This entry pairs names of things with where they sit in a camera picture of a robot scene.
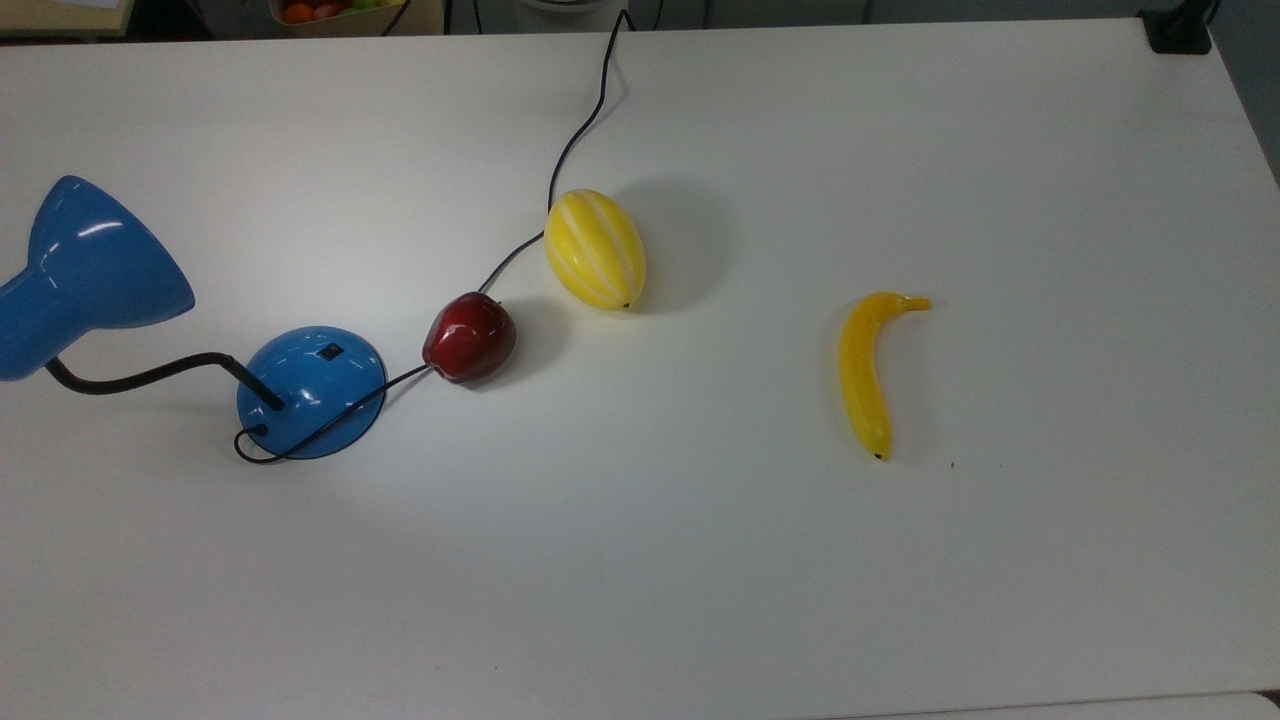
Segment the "lamp switch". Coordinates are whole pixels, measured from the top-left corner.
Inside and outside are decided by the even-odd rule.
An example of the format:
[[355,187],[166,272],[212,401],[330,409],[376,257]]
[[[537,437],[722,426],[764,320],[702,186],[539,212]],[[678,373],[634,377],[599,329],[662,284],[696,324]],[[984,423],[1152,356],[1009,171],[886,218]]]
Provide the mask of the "lamp switch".
[[330,363],[333,361],[334,357],[337,357],[337,356],[339,356],[342,354],[343,354],[342,346],[339,346],[335,342],[330,342],[329,345],[326,345],[323,348],[320,348],[319,352],[316,352],[316,355],[319,355],[320,357],[324,357],[325,360],[328,360]]

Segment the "orange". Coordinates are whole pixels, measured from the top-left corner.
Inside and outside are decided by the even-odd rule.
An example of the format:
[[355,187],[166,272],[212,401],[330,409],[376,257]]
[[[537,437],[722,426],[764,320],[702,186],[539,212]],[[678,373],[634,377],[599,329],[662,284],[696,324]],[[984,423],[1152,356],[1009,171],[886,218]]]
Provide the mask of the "orange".
[[306,3],[294,3],[284,9],[284,22],[291,26],[310,23],[314,19],[316,19],[315,10],[312,10],[311,5],[307,5]]

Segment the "lamp arm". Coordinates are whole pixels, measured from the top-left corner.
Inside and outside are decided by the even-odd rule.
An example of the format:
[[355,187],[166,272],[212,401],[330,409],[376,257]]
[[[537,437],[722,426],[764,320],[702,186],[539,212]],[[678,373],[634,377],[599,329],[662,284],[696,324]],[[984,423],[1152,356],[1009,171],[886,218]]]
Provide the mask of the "lamp arm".
[[205,365],[218,365],[230,373],[237,380],[241,382],[241,384],[252,391],[253,395],[256,395],[262,402],[268,404],[271,410],[284,409],[284,401],[280,400],[278,395],[268,389],[268,387],[262,384],[262,380],[250,374],[244,365],[241,365],[234,357],[221,352],[201,352],[198,355],[191,355],[188,357],[174,360],[173,363],[166,363],[159,368],[152,368],[136,375],[129,375],[116,380],[86,380],[84,378],[79,378],[68,370],[67,365],[64,365],[58,357],[54,357],[45,364],[45,369],[49,370],[50,375],[54,375],[55,380],[61,383],[61,386],[68,389],[73,389],[83,395],[115,395],[118,392],[137,389],[156,380],[163,380],[177,375],[178,373],[184,373],[195,368],[202,368]]

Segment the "power cord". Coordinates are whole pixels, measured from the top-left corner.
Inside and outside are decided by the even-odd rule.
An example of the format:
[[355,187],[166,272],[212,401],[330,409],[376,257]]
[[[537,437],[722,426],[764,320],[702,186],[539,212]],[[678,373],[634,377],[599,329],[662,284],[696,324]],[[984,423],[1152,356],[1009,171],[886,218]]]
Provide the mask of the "power cord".
[[[552,179],[550,179],[550,183],[549,183],[549,187],[548,187],[548,191],[547,191],[547,210],[548,211],[550,211],[552,206],[556,204],[556,182],[557,182],[557,179],[559,179],[561,169],[563,169],[564,161],[568,159],[570,151],[573,150],[573,146],[577,145],[577,141],[581,140],[581,137],[584,135],[586,135],[586,131],[591,127],[591,123],[595,122],[595,118],[599,117],[600,109],[604,106],[604,99],[607,96],[608,87],[609,87],[609,60],[613,59],[613,49],[614,49],[614,46],[617,45],[617,41],[618,41],[618,31],[622,28],[622,20],[627,22],[627,28],[631,29],[632,32],[635,32],[635,29],[636,29],[635,22],[631,19],[631,13],[628,13],[626,10],[618,12],[618,19],[613,23],[613,31],[609,33],[609,45],[604,49],[604,63],[603,63],[603,65],[600,68],[600,95],[599,95],[599,97],[595,101],[595,108],[591,110],[591,114],[588,115],[586,120],[577,128],[577,131],[568,140],[568,142],[564,143],[564,149],[561,150],[559,158],[556,160],[556,169],[552,170]],[[500,263],[498,263],[498,266],[494,268],[494,270],[492,273],[489,273],[489,277],[485,278],[485,281],[483,283],[480,283],[480,292],[488,292],[489,288],[493,287],[493,283],[497,282],[497,279],[502,274],[502,272],[507,269],[507,265],[511,265],[511,263],[517,256],[520,256],[521,252],[524,252],[530,246],[532,246],[535,242],[538,242],[539,240],[541,240],[541,237],[543,237],[543,233],[539,232],[538,234],[535,234],[534,237],[526,240],[525,242],[521,242],[518,246],[516,246],[515,250],[512,250],[511,252],[508,252],[507,256],[503,258]],[[325,423],[324,425],[321,425],[319,429],[316,429],[314,433],[311,433],[310,436],[307,436],[306,438],[303,438],[302,441],[300,441],[297,445],[294,445],[289,450],[285,450],[284,452],[280,452],[279,455],[271,454],[268,457],[253,457],[253,456],[246,454],[243,448],[241,448],[241,438],[243,438],[244,436],[262,437],[262,436],[266,434],[266,432],[268,432],[266,427],[261,425],[261,424],[255,425],[252,428],[244,428],[243,430],[236,433],[236,437],[232,439],[232,445],[236,448],[236,454],[239,455],[242,460],[244,460],[247,462],[253,462],[255,465],[270,465],[271,462],[276,462],[279,460],[292,459],[292,456],[294,454],[301,452],[303,448],[306,448],[312,442],[315,442],[317,438],[320,438],[320,436],[323,436],[326,432],[329,432],[330,429],[333,429],[338,423],[340,423],[340,421],[346,420],[347,418],[349,418],[353,413],[356,413],[357,410],[360,410],[361,407],[364,407],[365,405],[367,405],[369,402],[371,402],[375,397],[385,393],[388,389],[390,389],[390,388],[396,387],[397,384],[399,384],[399,383],[402,383],[402,382],[412,378],[413,375],[417,375],[419,373],[429,373],[431,370],[433,370],[433,368],[430,365],[419,365],[417,368],[413,368],[412,370],[404,373],[403,375],[399,375],[399,377],[397,377],[393,380],[388,380],[381,387],[379,387],[378,389],[371,391],[365,397],[361,397],[360,400],[357,400],[356,402],[353,402],[352,405],[349,405],[346,410],[343,410],[342,413],[339,413],[338,415],[335,415],[332,420],[329,420],[328,423]]]
[[[397,12],[396,17],[392,18],[392,22],[388,23],[387,29],[383,31],[381,37],[387,37],[388,35],[392,33],[393,29],[396,29],[396,23],[398,23],[399,19],[404,17],[404,10],[408,10],[408,4],[412,1],[413,0],[404,0],[404,3],[401,4],[399,12]],[[445,15],[445,26],[448,26],[448,15]]]

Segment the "striped melon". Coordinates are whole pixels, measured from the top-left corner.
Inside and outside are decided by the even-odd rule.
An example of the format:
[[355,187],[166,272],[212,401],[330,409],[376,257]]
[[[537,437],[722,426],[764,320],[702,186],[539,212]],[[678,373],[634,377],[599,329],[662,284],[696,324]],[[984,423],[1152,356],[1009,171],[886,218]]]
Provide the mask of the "striped melon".
[[644,246],[617,202],[594,190],[566,192],[547,217],[547,259],[579,300],[623,310],[640,297]]

